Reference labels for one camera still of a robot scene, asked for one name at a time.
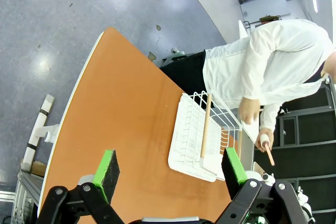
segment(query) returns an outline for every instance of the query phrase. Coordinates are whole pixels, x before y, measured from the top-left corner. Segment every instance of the black pants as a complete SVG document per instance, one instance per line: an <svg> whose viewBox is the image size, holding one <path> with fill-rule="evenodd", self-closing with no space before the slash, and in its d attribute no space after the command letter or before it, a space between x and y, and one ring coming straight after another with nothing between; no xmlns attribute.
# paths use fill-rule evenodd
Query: black pants
<svg viewBox="0 0 336 224"><path fill-rule="evenodd" d="M172 62L160 68L188 95L206 91L203 79L205 51Z"/></svg>

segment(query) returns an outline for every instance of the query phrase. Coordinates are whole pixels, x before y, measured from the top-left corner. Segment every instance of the white shirt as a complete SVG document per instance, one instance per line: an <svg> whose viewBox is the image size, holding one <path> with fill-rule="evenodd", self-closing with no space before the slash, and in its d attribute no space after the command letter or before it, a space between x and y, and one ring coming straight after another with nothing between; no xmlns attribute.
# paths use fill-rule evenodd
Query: white shirt
<svg viewBox="0 0 336 224"><path fill-rule="evenodd" d="M250 38L205 51L206 90L215 90L229 108L239 107L243 97L259 99L264 105L260 127L274 130L284 102L317 92L325 78L304 82L334 47L323 28L305 19L293 19L267 23Z"/></svg>

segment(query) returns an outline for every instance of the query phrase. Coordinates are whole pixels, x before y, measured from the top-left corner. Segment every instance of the person's hand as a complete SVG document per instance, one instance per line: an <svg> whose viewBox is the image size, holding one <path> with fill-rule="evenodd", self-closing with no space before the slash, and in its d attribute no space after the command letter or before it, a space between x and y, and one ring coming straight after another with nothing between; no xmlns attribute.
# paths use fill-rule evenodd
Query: person's hand
<svg viewBox="0 0 336 224"><path fill-rule="evenodd" d="M261 143L260 143L260 136L262 134L267 134L269 142L270 142L269 149L272 151L272 146L273 146L273 141L274 141L274 135L273 135L273 130L271 130L269 128L262 128L262 129L260 129L259 135L258 135L257 141L256 141L256 147L261 152L265 152L266 151L266 149L263 146L261 146Z"/></svg>
<svg viewBox="0 0 336 224"><path fill-rule="evenodd" d="M252 124L253 120L257 120L259 117L260 102L259 100L250 100L245 97L240 102L239 105L239 117L244 123Z"/></svg>

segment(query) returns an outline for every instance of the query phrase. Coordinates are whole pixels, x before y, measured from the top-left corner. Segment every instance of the white pole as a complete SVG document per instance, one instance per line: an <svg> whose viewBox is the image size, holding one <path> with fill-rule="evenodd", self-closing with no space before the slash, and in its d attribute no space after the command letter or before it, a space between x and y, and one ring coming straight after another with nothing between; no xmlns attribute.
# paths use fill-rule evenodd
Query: white pole
<svg viewBox="0 0 336 224"><path fill-rule="evenodd" d="M40 112L38 113L35 125L33 127L33 130L31 132L31 135L30 135L30 138L29 138L29 142L27 144L25 156L24 156L23 161L21 163L21 170L23 170L25 172L30 172L30 168L32 166L33 158L34 158L34 155L35 155L35 150L36 150L36 147L37 147L38 141L39 141L39 136L37 136L35 134L35 131L36 131L37 128L44 126L53 102L54 102L54 97L52 97L50 94L48 94L46 96L43 104L42 104Z"/></svg>

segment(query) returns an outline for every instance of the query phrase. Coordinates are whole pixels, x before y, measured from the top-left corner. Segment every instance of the person's neck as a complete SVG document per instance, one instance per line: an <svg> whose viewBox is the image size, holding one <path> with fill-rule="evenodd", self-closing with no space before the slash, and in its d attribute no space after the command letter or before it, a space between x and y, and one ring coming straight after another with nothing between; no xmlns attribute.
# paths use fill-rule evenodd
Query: person's neck
<svg viewBox="0 0 336 224"><path fill-rule="evenodd" d="M328 73L330 76L336 76L336 51L334 51L324 62L321 76Z"/></svg>

